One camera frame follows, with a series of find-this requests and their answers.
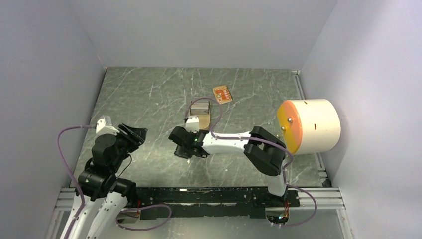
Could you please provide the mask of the grey credit card stack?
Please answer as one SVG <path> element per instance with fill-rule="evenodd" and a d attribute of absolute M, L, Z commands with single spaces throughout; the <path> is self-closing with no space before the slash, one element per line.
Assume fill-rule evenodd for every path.
<path fill-rule="evenodd" d="M 198 100 L 192 103 L 190 107 L 190 115 L 209 115 L 210 113 L 210 102 L 209 100 Z"/>

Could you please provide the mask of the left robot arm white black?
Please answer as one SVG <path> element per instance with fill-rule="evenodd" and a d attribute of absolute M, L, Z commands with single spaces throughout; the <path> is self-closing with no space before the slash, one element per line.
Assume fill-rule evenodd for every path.
<path fill-rule="evenodd" d="M 92 157 L 78 178 L 70 176 L 76 191 L 63 239 L 98 239 L 124 207 L 140 207 L 135 182 L 116 173 L 145 142 L 148 130 L 123 123 L 113 127 L 103 120 L 93 128 L 97 137 Z"/>

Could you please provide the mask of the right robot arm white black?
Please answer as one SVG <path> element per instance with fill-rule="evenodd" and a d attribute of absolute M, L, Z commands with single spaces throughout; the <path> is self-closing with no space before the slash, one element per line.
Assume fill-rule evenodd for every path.
<path fill-rule="evenodd" d="M 190 159 L 214 154 L 243 154 L 267 178 L 269 201 L 281 206 L 288 198 L 285 164 L 293 155 L 277 137 L 260 126 L 244 133 L 214 133 L 208 130 L 189 132 L 177 126 L 168 139 L 176 144 L 174 155 Z"/>

